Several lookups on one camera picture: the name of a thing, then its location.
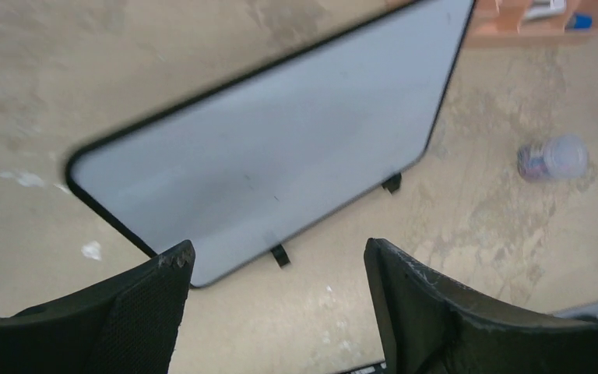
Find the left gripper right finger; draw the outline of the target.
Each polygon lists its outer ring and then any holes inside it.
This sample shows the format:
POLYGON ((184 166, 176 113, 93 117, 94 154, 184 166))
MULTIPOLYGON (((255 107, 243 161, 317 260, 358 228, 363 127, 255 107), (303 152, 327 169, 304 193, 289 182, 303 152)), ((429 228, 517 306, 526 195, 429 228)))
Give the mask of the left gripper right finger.
POLYGON ((364 263, 389 373, 598 373, 598 323, 502 302, 382 238, 364 263))

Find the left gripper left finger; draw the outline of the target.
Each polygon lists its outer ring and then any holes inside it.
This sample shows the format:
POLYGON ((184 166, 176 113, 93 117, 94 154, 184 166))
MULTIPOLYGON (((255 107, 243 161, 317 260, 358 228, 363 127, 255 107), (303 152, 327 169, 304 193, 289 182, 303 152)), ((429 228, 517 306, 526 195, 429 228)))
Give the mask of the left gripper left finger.
POLYGON ((194 262, 183 241, 88 288, 0 317, 0 373, 166 373, 194 262))

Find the small black-framed whiteboard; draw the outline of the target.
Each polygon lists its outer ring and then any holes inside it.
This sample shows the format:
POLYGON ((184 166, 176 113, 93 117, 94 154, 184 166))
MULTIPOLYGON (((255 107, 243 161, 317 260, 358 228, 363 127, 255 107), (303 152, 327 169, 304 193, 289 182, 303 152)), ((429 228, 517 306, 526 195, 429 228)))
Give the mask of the small black-framed whiteboard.
POLYGON ((148 256, 190 241, 209 286, 423 157, 473 9, 352 26, 90 141, 65 182, 148 256))

